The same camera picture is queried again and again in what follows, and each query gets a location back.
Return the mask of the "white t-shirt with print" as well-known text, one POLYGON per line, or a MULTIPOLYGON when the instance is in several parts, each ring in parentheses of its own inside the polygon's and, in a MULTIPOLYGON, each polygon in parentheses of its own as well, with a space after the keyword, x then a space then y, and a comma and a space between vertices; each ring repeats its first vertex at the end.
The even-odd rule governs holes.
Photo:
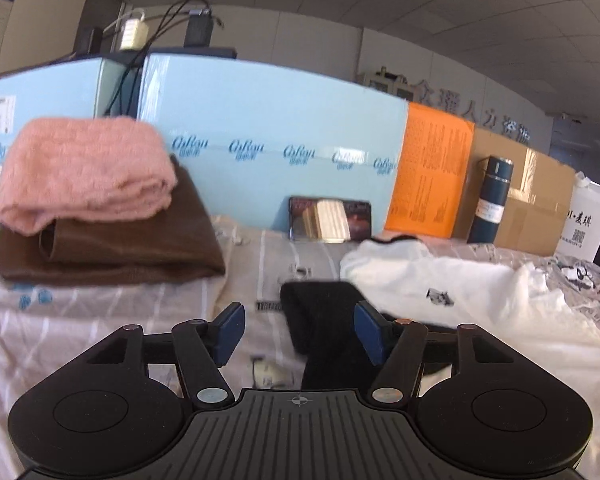
POLYGON ((600 479, 600 267, 492 245, 364 242, 340 276, 379 311, 430 325, 477 324, 584 397, 593 434, 578 466, 600 479))

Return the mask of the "black garment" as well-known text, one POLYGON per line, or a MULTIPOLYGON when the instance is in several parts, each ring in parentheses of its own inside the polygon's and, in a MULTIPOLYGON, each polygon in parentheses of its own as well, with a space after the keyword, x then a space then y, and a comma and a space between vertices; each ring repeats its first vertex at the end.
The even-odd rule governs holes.
POLYGON ((366 393, 379 367, 354 331, 355 305, 364 296, 348 282, 288 282, 280 304, 294 351, 306 358, 304 390, 355 389, 366 393))

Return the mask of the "brown folded cloth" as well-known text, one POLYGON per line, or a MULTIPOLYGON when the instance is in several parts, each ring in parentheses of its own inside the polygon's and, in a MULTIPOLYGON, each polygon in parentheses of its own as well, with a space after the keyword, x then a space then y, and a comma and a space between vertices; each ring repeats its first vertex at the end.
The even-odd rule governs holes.
POLYGON ((171 205, 131 222, 57 220, 35 236, 0 229, 0 279, 52 286, 181 284, 225 273, 212 221, 189 173, 173 164, 171 205))

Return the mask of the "dark blue vacuum bottle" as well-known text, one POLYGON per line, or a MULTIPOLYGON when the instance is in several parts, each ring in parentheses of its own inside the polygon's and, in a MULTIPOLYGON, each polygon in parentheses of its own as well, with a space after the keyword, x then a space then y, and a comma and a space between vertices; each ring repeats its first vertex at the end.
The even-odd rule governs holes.
POLYGON ((507 158, 489 156, 480 188, 474 220, 467 241, 469 244, 491 244, 500 227, 514 172, 514 163, 507 158))

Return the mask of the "smartphone with lit screen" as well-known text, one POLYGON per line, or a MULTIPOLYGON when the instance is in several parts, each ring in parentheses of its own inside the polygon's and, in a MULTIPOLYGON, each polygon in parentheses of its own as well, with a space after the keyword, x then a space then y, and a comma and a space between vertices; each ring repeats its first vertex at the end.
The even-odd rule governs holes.
POLYGON ((362 200, 291 196, 289 238, 340 244, 372 237, 372 206, 362 200))

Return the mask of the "orange printed box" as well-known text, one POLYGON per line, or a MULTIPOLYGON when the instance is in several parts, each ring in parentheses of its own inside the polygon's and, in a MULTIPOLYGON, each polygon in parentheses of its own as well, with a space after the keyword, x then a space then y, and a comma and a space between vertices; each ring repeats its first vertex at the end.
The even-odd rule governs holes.
POLYGON ((465 184, 475 124, 411 103, 385 229, 449 238, 465 184))

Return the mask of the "brown cardboard box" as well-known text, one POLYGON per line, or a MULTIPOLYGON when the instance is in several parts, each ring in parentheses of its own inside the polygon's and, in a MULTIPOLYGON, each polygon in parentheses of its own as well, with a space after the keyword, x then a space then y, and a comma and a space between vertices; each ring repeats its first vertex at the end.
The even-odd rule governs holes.
POLYGON ((452 237, 468 237, 490 156, 513 163, 494 245, 542 257, 553 255, 570 208, 576 172, 550 156, 481 128, 475 130, 472 140, 452 237))

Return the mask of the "light blue carton box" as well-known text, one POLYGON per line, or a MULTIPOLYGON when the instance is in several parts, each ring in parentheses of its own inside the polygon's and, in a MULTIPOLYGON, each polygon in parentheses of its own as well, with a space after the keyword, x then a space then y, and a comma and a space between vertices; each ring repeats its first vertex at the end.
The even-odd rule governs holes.
POLYGON ((406 101, 270 64, 185 54, 148 56, 137 117, 187 169, 209 214, 285 231, 292 196, 389 211, 406 101))

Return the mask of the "pink folded towel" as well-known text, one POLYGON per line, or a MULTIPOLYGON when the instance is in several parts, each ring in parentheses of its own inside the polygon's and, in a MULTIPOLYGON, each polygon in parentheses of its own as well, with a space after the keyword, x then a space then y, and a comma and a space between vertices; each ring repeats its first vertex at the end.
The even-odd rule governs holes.
POLYGON ((148 219, 169 207, 177 184, 162 137, 146 122, 33 119, 7 150, 0 220, 32 236, 60 219, 148 219))

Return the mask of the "white tote bag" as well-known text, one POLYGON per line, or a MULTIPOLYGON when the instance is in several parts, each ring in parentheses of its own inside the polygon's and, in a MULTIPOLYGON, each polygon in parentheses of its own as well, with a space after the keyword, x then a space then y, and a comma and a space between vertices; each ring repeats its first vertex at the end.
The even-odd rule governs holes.
POLYGON ((556 252, 593 262, 600 248, 600 184, 579 171, 556 252))

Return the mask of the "black power adapter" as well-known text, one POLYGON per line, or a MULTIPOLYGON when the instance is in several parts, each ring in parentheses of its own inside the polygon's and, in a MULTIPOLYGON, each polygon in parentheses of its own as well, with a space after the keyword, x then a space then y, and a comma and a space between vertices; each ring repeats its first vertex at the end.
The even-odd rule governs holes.
POLYGON ((186 48, 206 48, 210 46, 214 18, 210 9, 190 10, 183 41, 186 48))

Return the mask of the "cream white charger block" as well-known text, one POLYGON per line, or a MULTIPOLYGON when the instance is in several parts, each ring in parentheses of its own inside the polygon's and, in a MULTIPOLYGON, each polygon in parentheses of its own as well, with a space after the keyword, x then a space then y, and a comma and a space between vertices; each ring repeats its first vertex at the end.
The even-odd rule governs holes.
POLYGON ((149 27, 141 18, 130 18, 123 27, 120 38, 120 51, 138 51, 145 47, 149 27))

